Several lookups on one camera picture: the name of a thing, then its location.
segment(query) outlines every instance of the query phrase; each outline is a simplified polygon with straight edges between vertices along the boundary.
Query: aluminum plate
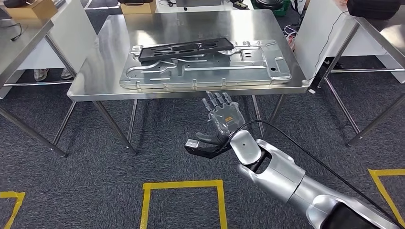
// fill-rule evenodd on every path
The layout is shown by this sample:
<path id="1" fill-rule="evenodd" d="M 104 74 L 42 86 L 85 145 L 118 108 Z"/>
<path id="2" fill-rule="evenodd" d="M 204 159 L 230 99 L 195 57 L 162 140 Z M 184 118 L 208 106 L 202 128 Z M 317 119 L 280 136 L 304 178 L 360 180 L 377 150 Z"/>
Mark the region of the aluminum plate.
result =
<path id="1" fill-rule="evenodd" d="M 192 88 L 267 85 L 291 79 L 275 40 L 232 44 L 230 51 L 143 63 L 138 57 L 144 46 L 133 46 L 119 84 L 129 89 Z"/>

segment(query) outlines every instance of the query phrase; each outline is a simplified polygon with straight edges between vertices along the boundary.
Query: green container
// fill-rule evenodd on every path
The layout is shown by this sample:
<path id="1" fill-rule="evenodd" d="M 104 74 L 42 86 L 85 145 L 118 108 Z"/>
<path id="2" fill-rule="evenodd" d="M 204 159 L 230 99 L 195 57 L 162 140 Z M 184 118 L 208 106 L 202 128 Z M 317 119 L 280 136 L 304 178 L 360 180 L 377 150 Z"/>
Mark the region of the green container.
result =
<path id="1" fill-rule="evenodd" d="M 255 5 L 255 0 L 251 0 L 253 8 L 255 10 L 259 9 L 256 5 Z M 291 0 L 284 0 L 284 6 L 281 7 L 281 9 L 278 10 L 273 10 L 273 14 L 275 16 L 285 16 L 287 14 L 287 10 L 291 5 Z"/>

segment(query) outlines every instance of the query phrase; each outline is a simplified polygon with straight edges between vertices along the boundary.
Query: steel workbench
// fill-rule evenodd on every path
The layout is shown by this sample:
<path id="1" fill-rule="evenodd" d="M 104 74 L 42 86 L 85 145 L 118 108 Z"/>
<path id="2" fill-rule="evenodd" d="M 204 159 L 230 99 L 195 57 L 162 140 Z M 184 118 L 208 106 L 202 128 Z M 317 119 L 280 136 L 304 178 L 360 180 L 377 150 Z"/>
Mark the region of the steel workbench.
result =
<path id="1" fill-rule="evenodd" d="M 0 88 L 6 86 L 32 86 L 32 85 L 52 85 L 52 84 L 62 84 L 71 83 L 71 81 L 66 82 L 39 82 L 39 83 L 7 83 L 13 74 L 16 72 L 20 64 L 25 60 L 25 58 L 34 50 L 37 44 L 42 40 L 46 39 L 55 53 L 58 55 L 60 60 L 65 64 L 69 72 L 75 76 L 76 72 L 73 70 L 71 65 L 67 62 L 64 56 L 59 51 L 57 45 L 48 36 L 49 30 L 53 27 L 50 20 L 0 20 Z M 4 116 L 10 122 L 16 124 L 22 131 L 31 135 L 32 137 L 41 141 L 44 145 L 51 148 L 53 151 L 61 156 L 67 156 L 65 152 L 59 149 L 56 145 L 59 138 L 66 126 L 67 120 L 72 114 L 75 102 L 72 103 L 61 127 L 59 128 L 55 139 L 53 142 L 49 142 L 37 131 L 29 127 L 22 120 L 12 114 L 10 111 L 6 110 L 0 105 L 0 115 Z"/>
<path id="2" fill-rule="evenodd" d="M 265 86 L 194 89 L 125 89 L 119 85 L 124 64 L 133 45 L 189 42 L 218 37 L 226 37 L 230 41 L 275 40 L 287 61 L 292 79 L 288 83 Z M 260 118 L 255 95 L 281 94 L 271 117 L 273 121 L 284 102 L 285 94 L 304 93 L 308 86 L 272 11 L 233 10 L 110 15 L 67 95 L 75 102 L 92 101 L 125 145 L 135 152 L 130 140 L 137 99 L 203 97 L 206 90 L 227 92 L 229 95 L 251 95 L 256 115 Z M 125 137 L 101 101 L 128 99 L 134 100 L 134 106 L 128 136 Z"/>
<path id="3" fill-rule="evenodd" d="M 405 5 L 402 5 L 399 11 L 389 20 L 371 20 L 360 17 L 352 17 L 355 24 L 350 31 L 348 37 L 340 47 L 337 55 L 331 62 L 325 74 L 322 76 L 318 88 L 321 87 L 323 82 L 326 82 L 328 87 L 336 98 L 340 108 L 349 120 L 356 136 L 348 142 L 349 146 L 354 145 L 368 134 L 376 125 L 378 125 L 384 118 L 391 114 L 396 108 L 405 102 L 405 94 L 401 94 L 384 112 L 382 112 L 375 120 L 373 120 L 362 131 L 358 128 L 353 120 L 343 101 L 340 99 L 338 93 L 330 82 L 328 76 L 330 73 L 366 73 L 366 72 L 404 72 L 405 71 Z M 364 28 L 369 35 L 371 35 L 388 53 L 395 59 L 401 68 L 386 68 L 386 69 L 347 69 L 347 70 L 334 70 L 336 63 L 342 56 L 343 52 L 349 45 L 350 41 L 356 34 L 359 27 Z"/>

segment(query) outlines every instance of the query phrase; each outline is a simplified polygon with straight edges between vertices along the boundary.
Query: robotic arm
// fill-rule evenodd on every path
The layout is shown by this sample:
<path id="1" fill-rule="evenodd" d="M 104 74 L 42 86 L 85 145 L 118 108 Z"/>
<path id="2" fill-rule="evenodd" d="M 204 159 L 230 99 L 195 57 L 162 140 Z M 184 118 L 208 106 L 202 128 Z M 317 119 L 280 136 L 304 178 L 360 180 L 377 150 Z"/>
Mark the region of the robotic arm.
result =
<path id="1" fill-rule="evenodd" d="M 193 155 L 214 158 L 233 149 L 240 165 L 239 173 L 269 192 L 283 203 L 289 203 L 304 215 L 315 229 L 399 229 L 384 215 L 356 198 L 332 190 L 305 175 L 305 170 L 294 163 L 286 153 L 261 139 L 254 140 L 244 130 L 245 120 L 238 103 L 227 93 L 225 100 L 219 93 L 207 92 L 213 108 L 206 99 L 209 119 L 218 127 L 216 136 L 197 133 L 199 141 L 189 139 L 186 150 Z M 205 142 L 216 145 L 199 147 Z M 265 158 L 270 164 L 262 173 L 256 173 Z"/>

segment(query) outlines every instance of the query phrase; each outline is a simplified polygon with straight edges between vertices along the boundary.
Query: yellow tape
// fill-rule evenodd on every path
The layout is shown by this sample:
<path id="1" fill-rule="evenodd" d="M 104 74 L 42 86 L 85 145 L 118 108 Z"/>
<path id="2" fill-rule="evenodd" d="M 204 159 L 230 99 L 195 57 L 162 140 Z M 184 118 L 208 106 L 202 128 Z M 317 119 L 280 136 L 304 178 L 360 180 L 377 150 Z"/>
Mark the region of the yellow tape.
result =
<path id="1" fill-rule="evenodd" d="M 377 176 L 405 176 L 405 169 L 380 169 L 380 170 L 370 170 L 373 171 Z"/>
<path id="2" fill-rule="evenodd" d="M 217 192 L 218 192 L 218 211 L 219 211 L 219 225 L 221 229 L 228 228 L 228 223 L 226 221 L 225 212 L 225 193 L 224 193 L 224 183 L 222 180 L 217 180 Z"/>
<path id="3" fill-rule="evenodd" d="M 148 225 L 150 191 L 152 189 L 167 189 L 167 188 L 184 188 L 184 187 L 216 187 L 218 193 L 218 211 L 219 223 L 221 229 L 227 229 L 224 186 L 222 180 L 197 180 L 197 181 L 180 181 L 180 182 L 161 182 L 161 183 L 145 183 L 143 184 L 143 204 L 142 214 L 140 219 L 140 229 L 146 229 Z"/>
<path id="4" fill-rule="evenodd" d="M 24 196 L 25 196 L 25 192 L 0 192 L 0 198 L 17 198 L 17 201 L 15 202 L 11 217 L 10 217 L 9 221 L 6 223 L 6 225 L 4 226 L 4 229 L 11 228 L 12 223 L 14 222 L 15 216 L 17 215 L 18 210 L 20 210 Z"/>
<path id="5" fill-rule="evenodd" d="M 143 204 L 142 204 L 142 216 L 140 218 L 140 229 L 146 229 L 146 226 L 148 225 L 149 203 L 150 203 L 150 188 L 145 189 L 145 191 L 143 192 Z"/>
<path id="6" fill-rule="evenodd" d="M 182 188 L 182 187 L 216 187 L 217 180 L 145 183 L 143 184 L 144 189 L 145 186 L 149 186 L 150 189 L 167 189 L 167 188 Z"/>
<path id="7" fill-rule="evenodd" d="M 404 219 L 402 218 L 401 214 L 399 214 L 398 209 L 396 208 L 390 195 L 388 194 L 387 190 L 384 188 L 384 185 L 381 183 L 381 180 L 378 177 L 378 176 L 405 175 L 405 169 L 384 169 L 384 170 L 368 169 L 368 171 L 369 171 L 371 177 L 373 178 L 375 185 L 377 185 L 377 188 L 380 191 L 381 195 L 384 197 L 385 201 L 387 201 L 388 205 L 390 206 L 391 210 L 393 211 L 396 219 L 402 226 L 405 227 Z"/>

